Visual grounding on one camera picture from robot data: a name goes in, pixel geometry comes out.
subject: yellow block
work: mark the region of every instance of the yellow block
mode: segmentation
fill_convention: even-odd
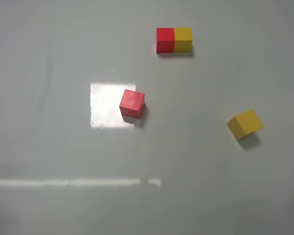
[[[174,28],[174,37],[173,52],[191,52],[193,42],[191,28]]]
[[[236,140],[264,127],[255,111],[248,110],[234,116],[228,123],[230,131]]]

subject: white surface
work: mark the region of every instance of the white surface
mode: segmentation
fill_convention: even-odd
[[[144,92],[143,123],[94,84]],[[0,0],[0,235],[55,234],[294,235],[294,0]]]

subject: cube face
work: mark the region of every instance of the cube face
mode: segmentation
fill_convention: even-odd
[[[144,93],[125,90],[120,103],[120,111],[123,116],[140,119],[144,105]]]
[[[234,116],[228,123],[230,131],[236,140],[264,127],[258,116],[253,110],[245,111]]]
[[[157,28],[157,53],[191,52],[191,28]]]

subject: red cube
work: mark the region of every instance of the red cube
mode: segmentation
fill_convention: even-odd
[[[145,106],[145,94],[141,92],[135,92],[125,90],[120,110],[123,116],[141,119]]]
[[[157,53],[173,53],[174,28],[157,28]]]

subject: wooden block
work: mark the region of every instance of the wooden block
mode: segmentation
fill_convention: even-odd
[[[157,28],[157,53],[172,53],[174,50],[174,28]]]
[[[174,53],[192,51],[193,36],[191,28],[174,28],[174,37]]]
[[[234,116],[227,123],[227,126],[236,140],[239,140],[264,127],[263,123],[253,110],[248,110]]]
[[[145,106],[145,94],[136,91],[125,90],[120,111],[123,116],[141,119]]]

